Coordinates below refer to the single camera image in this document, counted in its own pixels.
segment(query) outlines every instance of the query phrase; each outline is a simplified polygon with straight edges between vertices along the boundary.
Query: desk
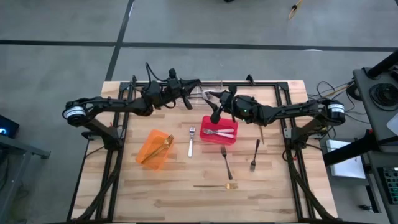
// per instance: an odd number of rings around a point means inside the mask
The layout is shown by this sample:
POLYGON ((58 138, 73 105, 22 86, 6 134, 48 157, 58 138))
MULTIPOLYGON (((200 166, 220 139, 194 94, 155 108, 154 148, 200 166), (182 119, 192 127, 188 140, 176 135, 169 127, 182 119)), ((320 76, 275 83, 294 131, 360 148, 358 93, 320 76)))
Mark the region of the desk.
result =
MULTIPOLYGON (((288 81, 292 103, 307 100, 304 82, 288 81)), ((117 98, 120 82, 105 82, 101 96, 117 98)), ((264 105, 276 106, 275 91, 269 87, 238 87, 237 95, 251 95, 264 105)), ((193 157, 188 158, 189 127, 200 130, 203 115, 211 114, 207 105, 185 109, 177 102, 174 109, 162 108, 149 117, 131 114, 124 147, 114 222, 274 222, 297 221, 292 185, 287 163, 282 160, 284 142, 279 122, 263 128, 265 145, 260 144, 256 171, 250 172, 256 140, 260 139, 258 126, 239 122, 238 139, 227 146, 229 167, 234 180, 228 180, 220 146, 201 141, 195 133, 193 157), (147 170, 135 162, 146 137, 152 129, 175 136, 175 146, 160 172, 147 170), (193 185, 237 182, 238 190, 198 189, 193 185)), ((104 124, 113 120, 113 113, 96 117, 104 124)), ((297 118, 303 126, 311 118, 297 118)), ((318 141, 309 140, 318 145, 318 141)), ((87 153, 101 147, 102 141, 92 141, 87 153)), ((80 184, 72 211, 72 218, 81 215, 98 193, 103 175, 106 151, 90 155, 83 167, 80 184)), ((303 157, 312 192, 333 216, 337 216, 326 174, 322 153, 306 148, 303 157)), ((300 193, 302 208, 307 207, 300 193)), ((105 200, 103 215, 108 211, 105 200)))

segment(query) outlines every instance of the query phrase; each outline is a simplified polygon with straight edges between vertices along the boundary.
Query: utensil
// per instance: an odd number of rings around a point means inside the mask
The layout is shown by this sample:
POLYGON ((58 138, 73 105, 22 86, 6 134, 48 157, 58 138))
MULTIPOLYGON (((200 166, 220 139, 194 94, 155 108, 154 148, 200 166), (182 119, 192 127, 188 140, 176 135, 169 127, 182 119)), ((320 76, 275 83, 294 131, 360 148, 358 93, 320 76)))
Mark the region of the utensil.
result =
POLYGON ((194 185, 194 187, 225 187, 228 190, 238 189, 238 183, 226 183, 220 185, 194 185))
POLYGON ((254 159, 253 161, 251 161, 250 164, 250 171, 254 172, 254 170, 256 169, 256 156, 257 156, 257 150, 259 149, 259 145, 260 145, 260 139, 257 139, 256 141, 256 152, 254 153, 254 159))
POLYGON ((227 138, 234 138, 233 134, 227 134, 227 132, 228 133, 233 133, 234 129, 222 129, 222 130, 204 129, 203 132, 206 133, 206 134, 218 134, 219 136, 224 136, 224 137, 227 137, 227 138))
POLYGON ((264 135, 262 134, 262 127, 259 125, 259 128, 260 128, 260 133, 261 133, 261 141, 262 141, 262 144, 264 145, 264 135))
POLYGON ((150 153, 145 159, 143 159, 141 161, 141 163, 144 163, 144 162, 148 161, 149 159, 155 157, 163 149, 168 149, 173 140, 174 140, 174 136, 171 134, 169 137, 167 137, 164 140, 163 144, 160 147, 158 147, 156 150, 154 150, 152 153, 150 153))
POLYGON ((192 144, 193 144, 193 135, 195 134, 195 127, 192 126, 189 129, 189 135, 191 136, 191 139, 189 140, 189 150, 188 150, 188 157, 192 157, 192 144))
POLYGON ((225 159, 226 168, 228 170, 228 178, 230 180, 232 180, 232 174, 231 174, 231 171, 229 170, 228 161, 226 160, 226 149, 225 149, 225 146, 221 146, 221 154, 223 155, 223 157, 225 159))

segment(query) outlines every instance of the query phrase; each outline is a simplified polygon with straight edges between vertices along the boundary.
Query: gold fork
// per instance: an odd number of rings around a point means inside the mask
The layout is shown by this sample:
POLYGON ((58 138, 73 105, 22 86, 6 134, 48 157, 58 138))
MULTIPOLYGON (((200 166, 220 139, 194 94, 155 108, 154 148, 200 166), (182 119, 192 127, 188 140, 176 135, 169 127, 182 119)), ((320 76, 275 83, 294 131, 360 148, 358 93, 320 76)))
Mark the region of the gold fork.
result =
POLYGON ((194 185, 194 187, 225 187, 228 190, 238 189, 238 183, 226 183, 225 185, 194 185))
POLYGON ((144 160, 142 160, 141 163, 146 162, 148 159, 153 158, 154 156, 158 155, 158 153, 163 150, 163 149, 168 149, 172 143, 172 141, 174 140, 174 136, 171 134, 169 137, 167 137, 167 139, 164 140, 163 144, 157 148, 156 150, 154 150, 151 154, 149 154, 149 156, 147 156, 144 160))

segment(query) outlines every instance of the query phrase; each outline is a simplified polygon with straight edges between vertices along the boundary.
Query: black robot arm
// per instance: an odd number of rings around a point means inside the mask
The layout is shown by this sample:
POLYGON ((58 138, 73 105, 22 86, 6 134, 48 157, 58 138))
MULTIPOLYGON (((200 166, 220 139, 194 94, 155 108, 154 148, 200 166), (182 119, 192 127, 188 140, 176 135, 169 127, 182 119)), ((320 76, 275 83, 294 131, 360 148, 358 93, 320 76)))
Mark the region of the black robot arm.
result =
POLYGON ((79 127, 92 121, 97 114, 102 112, 129 112, 138 116, 150 116, 154 108, 174 107, 175 100, 180 97, 183 98, 185 106, 189 110, 192 109, 187 97, 195 87, 201 84, 201 81, 199 79, 182 80, 172 74, 166 80, 165 87, 157 81, 151 81, 142 87, 141 97, 135 100, 117 100, 98 96, 69 101, 62 113, 63 117, 68 120, 68 124, 79 127))
POLYGON ((254 123, 260 126, 267 126, 278 119, 312 116, 314 119, 305 126, 284 130, 287 144, 292 146, 292 149, 305 148, 305 143, 311 135, 325 132, 327 126, 337 126, 345 122, 344 106, 336 100, 321 98, 294 105, 272 107, 258 103, 251 96, 235 96, 235 86, 230 86, 228 90, 221 93, 210 92, 220 99, 220 106, 206 100, 213 109, 210 119, 214 124, 218 123, 223 111, 231 114, 233 121, 236 117, 247 124, 254 123))
POLYGON ((235 96, 235 86, 230 86, 228 90, 221 93, 210 92, 211 95, 220 99, 220 106, 206 100, 213 109, 211 122, 214 124, 218 123, 220 114, 223 111, 231 114, 233 120, 237 117, 247 124, 255 123, 260 126, 267 126, 278 119, 299 116, 312 116, 316 119, 321 119, 326 126, 345 122, 344 106, 336 100, 322 98, 294 105, 272 107, 258 103, 251 96, 235 96))

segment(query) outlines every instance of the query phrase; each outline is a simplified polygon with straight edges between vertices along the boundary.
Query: red container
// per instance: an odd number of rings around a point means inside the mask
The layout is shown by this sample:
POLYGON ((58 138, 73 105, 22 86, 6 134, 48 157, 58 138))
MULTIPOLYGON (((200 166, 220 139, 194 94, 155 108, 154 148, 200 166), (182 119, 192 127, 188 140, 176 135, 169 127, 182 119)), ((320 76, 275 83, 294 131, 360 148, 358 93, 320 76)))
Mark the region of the red container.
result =
POLYGON ((200 138, 203 141, 230 146, 236 142, 237 133, 238 133, 238 122, 234 123, 230 119, 221 118, 218 124, 213 124, 210 121, 210 116, 204 116, 201 121, 200 138), (206 134, 203 132, 204 129, 221 130, 221 129, 231 129, 231 128, 234 129, 234 132, 229 134, 233 134, 234 138, 227 138, 224 136, 219 136, 218 134, 206 134))

